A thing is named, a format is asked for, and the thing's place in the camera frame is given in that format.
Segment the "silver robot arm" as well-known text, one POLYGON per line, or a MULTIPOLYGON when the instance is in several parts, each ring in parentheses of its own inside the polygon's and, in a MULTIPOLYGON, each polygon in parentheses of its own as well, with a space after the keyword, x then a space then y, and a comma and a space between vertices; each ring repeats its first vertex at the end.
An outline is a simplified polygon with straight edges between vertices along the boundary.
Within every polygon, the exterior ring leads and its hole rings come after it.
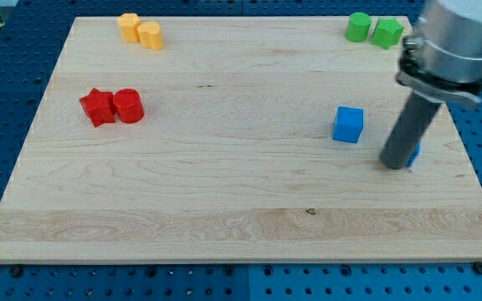
POLYGON ((426 2, 403 39, 396 81, 433 103, 474 108, 482 99, 482 0, 426 2))

